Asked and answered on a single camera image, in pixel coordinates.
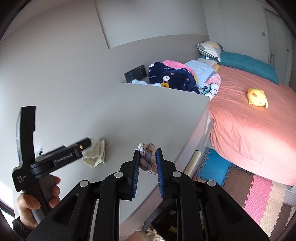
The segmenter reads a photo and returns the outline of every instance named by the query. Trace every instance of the blue foam tile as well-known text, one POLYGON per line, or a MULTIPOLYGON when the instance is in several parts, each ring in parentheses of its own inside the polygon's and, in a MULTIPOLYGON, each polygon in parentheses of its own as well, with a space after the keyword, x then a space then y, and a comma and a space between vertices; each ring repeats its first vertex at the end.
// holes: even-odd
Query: blue foam tile
POLYGON ((197 176, 203 181, 214 180, 221 186, 231 166, 231 162, 219 156, 213 149, 210 149, 209 152, 208 160, 204 161, 205 166, 200 167, 201 173, 197 173, 197 176))

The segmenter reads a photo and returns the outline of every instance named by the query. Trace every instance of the metal screw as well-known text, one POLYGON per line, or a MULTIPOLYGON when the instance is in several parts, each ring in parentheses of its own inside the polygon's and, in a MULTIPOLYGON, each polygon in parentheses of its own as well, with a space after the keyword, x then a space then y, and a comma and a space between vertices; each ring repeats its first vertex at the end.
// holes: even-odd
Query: metal screw
POLYGON ((82 188, 86 187, 88 184, 89 184, 89 182, 86 181, 86 180, 83 180, 83 181, 81 181, 81 182, 79 183, 79 185, 80 185, 82 188))
POLYGON ((173 172, 174 177, 180 177, 182 175, 181 172, 173 172))
POLYGON ((38 155, 37 156, 41 156, 43 153, 43 148, 41 148, 39 151, 38 151, 38 155))
POLYGON ((123 177, 123 173, 122 172, 114 173, 114 177, 121 178, 121 177, 123 177))
POLYGON ((213 180, 208 180, 208 181, 207 181, 207 184, 208 184, 210 187, 214 187, 214 186, 216 186, 216 182, 213 181, 213 180))

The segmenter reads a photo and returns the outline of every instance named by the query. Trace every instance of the plush toy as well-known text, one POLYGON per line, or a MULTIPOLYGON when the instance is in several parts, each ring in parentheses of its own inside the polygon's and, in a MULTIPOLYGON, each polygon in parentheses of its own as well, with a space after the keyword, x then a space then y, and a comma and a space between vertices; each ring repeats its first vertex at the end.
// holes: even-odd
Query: plush toy
POLYGON ((248 89, 247 93, 248 103, 255 106, 266 106, 268 108, 268 102, 263 90, 248 89))
POLYGON ((148 174, 156 175, 156 147, 152 143, 140 143, 138 150, 140 152, 140 168, 148 174))

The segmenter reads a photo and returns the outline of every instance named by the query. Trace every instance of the teal pillow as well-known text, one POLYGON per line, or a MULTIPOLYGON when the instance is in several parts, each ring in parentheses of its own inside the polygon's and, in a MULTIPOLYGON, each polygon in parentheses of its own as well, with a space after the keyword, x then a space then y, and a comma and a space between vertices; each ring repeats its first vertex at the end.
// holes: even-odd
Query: teal pillow
POLYGON ((274 67, 270 64, 254 59, 248 55, 242 55, 238 53, 223 52, 220 54, 220 56, 220 65, 225 65, 235 69, 244 70, 246 72, 258 75, 264 79, 267 79, 279 85, 279 81, 276 76, 276 71, 274 67))

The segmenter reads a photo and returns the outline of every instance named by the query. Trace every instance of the pink blanket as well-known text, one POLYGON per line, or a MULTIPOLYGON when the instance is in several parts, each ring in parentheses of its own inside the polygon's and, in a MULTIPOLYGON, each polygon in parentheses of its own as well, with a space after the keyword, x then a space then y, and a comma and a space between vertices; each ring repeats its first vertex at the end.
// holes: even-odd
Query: pink blanket
POLYGON ((296 185, 296 94, 283 84, 221 66, 210 102, 211 143, 225 159, 252 173, 296 185), (248 104, 247 90, 263 89, 268 109, 248 104))

